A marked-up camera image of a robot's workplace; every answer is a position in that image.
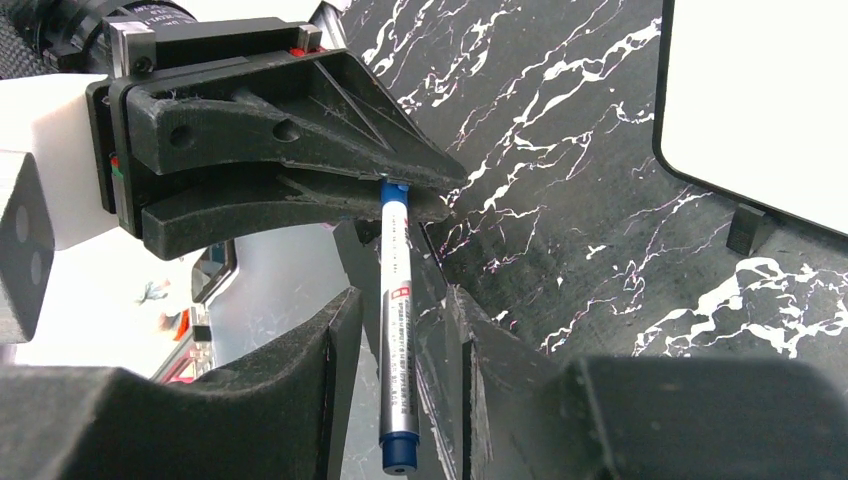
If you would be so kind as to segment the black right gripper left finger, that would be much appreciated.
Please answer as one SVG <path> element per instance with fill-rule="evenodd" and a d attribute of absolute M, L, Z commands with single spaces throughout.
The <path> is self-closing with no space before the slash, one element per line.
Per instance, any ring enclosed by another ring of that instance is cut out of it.
<path fill-rule="evenodd" d="M 189 384 L 121 368 L 5 366 L 5 479 L 336 479 L 361 293 Z"/>

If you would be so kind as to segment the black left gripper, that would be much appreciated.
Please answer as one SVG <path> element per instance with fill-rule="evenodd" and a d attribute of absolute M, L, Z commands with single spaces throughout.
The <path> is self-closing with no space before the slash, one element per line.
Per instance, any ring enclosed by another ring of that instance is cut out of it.
<path fill-rule="evenodd" d="M 465 168 L 322 31 L 277 18 L 102 22 L 109 77 L 87 90 L 106 208 L 141 208 L 202 176 L 313 170 L 446 191 Z"/>

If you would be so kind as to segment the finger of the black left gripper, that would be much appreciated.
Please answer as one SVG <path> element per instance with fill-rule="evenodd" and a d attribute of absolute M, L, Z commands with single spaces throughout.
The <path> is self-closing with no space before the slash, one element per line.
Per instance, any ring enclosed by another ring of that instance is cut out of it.
<path fill-rule="evenodd" d="M 202 176 L 140 211 L 140 240 L 147 251 L 172 260 L 238 237 L 283 227 L 381 216 L 381 187 L 408 187 L 410 217 L 440 221 L 450 208 L 440 196 L 452 179 L 337 173 L 223 173 Z"/>

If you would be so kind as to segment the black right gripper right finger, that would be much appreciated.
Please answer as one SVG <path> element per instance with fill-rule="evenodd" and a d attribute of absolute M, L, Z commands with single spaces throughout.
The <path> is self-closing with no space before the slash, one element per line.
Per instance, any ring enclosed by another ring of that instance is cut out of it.
<path fill-rule="evenodd" d="M 843 479 L 847 405 L 792 360 L 552 362 L 446 296 L 465 479 Z"/>

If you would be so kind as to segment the blue white marker pen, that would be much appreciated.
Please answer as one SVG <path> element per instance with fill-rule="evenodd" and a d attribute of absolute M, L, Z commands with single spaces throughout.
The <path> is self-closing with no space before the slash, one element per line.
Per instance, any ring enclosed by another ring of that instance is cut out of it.
<path fill-rule="evenodd" d="M 420 442 L 416 384 L 412 270 L 406 185 L 380 186 L 379 445 L 385 474 L 418 468 Z"/>

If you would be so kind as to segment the black framed whiteboard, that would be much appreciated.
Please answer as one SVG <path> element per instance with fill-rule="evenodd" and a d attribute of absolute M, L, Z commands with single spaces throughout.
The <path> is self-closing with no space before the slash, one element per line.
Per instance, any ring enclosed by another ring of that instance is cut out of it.
<path fill-rule="evenodd" d="M 847 5 L 667 1 L 653 151 L 672 174 L 847 231 Z"/>

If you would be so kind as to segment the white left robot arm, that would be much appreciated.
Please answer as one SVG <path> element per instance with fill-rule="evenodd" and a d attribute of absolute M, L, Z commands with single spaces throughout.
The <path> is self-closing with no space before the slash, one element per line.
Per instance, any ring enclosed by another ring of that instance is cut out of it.
<path fill-rule="evenodd" d="M 440 221 L 463 165 L 346 45 L 342 1 L 5 1 L 1 340 L 33 339 L 56 252 L 120 227 L 162 260 L 376 220 Z"/>

